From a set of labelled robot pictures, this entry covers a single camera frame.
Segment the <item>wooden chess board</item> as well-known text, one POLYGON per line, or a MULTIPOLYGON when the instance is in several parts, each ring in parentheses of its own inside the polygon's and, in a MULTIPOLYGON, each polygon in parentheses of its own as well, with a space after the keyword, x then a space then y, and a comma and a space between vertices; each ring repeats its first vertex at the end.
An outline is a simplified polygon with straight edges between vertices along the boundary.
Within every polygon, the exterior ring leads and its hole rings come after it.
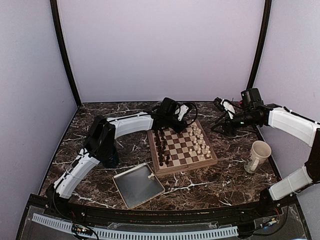
POLYGON ((191 126, 184 129, 181 133, 176 133, 171 128, 164 130, 164 137, 167 141, 165 154, 170 155, 169 165, 159 166, 158 150, 156 147, 155 132, 149 130, 147 137, 150 146, 150 152, 156 176, 164 176, 195 170, 199 168, 209 167, 218 163, 218 158, 214 152, 211 143, 206 136, 206 133, 201 123, 196 120, 191 126), (203 139, 199 139, 200 134, 203 134, 203 139), (206 148, 210 151, 210 157, 206 157, 202 143, 206 143, 206 148), (201 146, 201 153, 197 153, 197 145, 201 146), (193 150, 192 155, 189 154, 189 149, 193 150))

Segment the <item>white chess knight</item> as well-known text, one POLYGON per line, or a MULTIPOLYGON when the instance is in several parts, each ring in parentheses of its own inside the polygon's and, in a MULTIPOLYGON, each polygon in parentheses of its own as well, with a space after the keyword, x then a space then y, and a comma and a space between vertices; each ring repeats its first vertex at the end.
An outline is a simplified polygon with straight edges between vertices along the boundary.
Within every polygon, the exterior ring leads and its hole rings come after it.
POLYGON ((205 148, 206 148, 206 146, 207 146, 207 145, 206 145, 206 142, 205 142, 205 141, 203 141, 203 142, 202 142, 202 144, 201 144, 201 148, 202 148, 202 149, 205 149, 205 148))

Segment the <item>white chess rook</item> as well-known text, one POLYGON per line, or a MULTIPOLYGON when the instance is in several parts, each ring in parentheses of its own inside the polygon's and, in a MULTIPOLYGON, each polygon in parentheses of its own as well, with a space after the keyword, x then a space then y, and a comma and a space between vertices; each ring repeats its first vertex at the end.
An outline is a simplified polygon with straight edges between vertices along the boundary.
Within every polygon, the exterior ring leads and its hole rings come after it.
POLYGON ((209 158, 210 156, 211 156, 211 151, 208 150, 207 153, 206 153, 206 157, 209 158))

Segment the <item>metal tray wooden rim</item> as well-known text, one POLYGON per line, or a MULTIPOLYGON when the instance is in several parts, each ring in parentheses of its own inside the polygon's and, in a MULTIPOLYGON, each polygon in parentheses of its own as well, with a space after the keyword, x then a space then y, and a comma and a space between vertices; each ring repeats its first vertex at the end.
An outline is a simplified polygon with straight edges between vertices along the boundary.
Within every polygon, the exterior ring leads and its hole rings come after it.
POLYGON ((137 165, 115 175, 112 180, 127 209, 132 210, 165 192, 157 176, 147 163, 137 165))

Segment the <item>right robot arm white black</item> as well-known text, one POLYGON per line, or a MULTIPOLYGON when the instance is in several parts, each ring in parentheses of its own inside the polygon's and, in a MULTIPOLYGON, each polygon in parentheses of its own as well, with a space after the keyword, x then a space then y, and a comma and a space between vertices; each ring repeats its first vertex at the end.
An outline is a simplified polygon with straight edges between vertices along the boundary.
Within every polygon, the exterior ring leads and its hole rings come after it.
POLYGON ((286 106, 276 103, 264 103, 259 89, 250 88, 241 92, 239 104, 231 100, 216 97, 214 105, 223 113, 211 127, 213 132, 232 136, 240 128, 269 127, 284 135, 295 138, 309 148, 309 156, 297 170, 271 185, 266 198, 255 205, 255 213, 266 217, 275 208, 275 201, 320 182, 320 123, 302 116, 286 106))

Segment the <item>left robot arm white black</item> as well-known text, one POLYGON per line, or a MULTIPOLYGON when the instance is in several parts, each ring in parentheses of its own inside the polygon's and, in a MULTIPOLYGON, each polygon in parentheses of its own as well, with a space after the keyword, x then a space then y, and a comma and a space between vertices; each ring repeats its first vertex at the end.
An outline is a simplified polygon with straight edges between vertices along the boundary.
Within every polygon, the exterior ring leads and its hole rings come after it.
POLYGON ((116 153, 115 139, 140 131, 167 128, 181 133, 189 126, 185 115, 195 108, 191 102, 179 104, 165 97, 160 105, 149 111, 120 117, 96 116, 75 160, 46 190, 47 197, 53 200, 51 210, 60 218, 69 216, 71 208, 63 200, 71 197, 78 184, 95 166, 112 158, 116 153))

